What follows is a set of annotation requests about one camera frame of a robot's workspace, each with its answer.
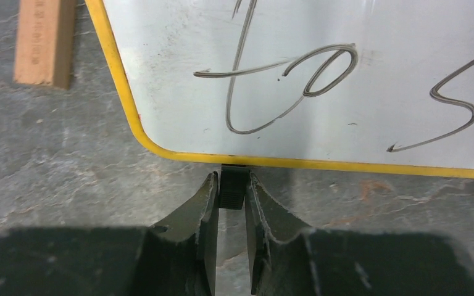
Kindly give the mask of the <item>yellow framed whiteboard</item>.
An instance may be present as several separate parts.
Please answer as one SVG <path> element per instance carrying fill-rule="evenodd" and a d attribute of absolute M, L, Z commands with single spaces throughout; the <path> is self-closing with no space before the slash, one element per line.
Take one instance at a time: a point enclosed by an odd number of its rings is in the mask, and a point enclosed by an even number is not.
<path fill-rule="evenodd" d="M 86 6 L 161 157 L 474 178 L 474 1 Z"/>

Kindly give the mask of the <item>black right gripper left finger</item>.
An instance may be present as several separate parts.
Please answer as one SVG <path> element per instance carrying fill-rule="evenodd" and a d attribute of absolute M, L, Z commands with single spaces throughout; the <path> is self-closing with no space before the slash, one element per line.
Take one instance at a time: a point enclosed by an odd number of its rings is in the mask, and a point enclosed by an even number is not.
<path fill-rule="evenodd" d="M 144 236 L 131 295 L 213 295 L 218 235 L 218 174 Z"/>

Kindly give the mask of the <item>black whiteboard foot clip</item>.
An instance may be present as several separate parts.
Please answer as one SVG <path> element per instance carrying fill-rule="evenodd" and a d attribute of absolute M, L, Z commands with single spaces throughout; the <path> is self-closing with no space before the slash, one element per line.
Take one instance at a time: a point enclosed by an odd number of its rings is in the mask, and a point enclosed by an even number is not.
<path fill-rule="evenodd" d="M 250 172 L 246 165 L 221 166 L 218 207 L 241 210 L 246 195 Z"/>

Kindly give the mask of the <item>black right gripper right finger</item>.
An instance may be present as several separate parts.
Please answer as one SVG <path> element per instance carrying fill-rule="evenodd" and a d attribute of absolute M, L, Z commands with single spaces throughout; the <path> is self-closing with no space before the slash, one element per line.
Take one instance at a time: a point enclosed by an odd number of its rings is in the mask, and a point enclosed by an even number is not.
<path fill-rule="evenodd" d="M 272 197 L 254 173 L 245 197 L 253 295 L 367 295 L 351 260 L 325 255 L 326 231 L 302 221 Z"/>

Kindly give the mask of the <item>small wooden block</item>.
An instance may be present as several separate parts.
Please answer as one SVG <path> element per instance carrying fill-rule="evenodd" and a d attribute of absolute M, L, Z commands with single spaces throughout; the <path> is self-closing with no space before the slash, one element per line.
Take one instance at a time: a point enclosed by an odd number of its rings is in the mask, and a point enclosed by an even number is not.
<path fill-rule="evenodd" d="M 70 87 L 77 2 L 21 0 L 13 81 Z"/>

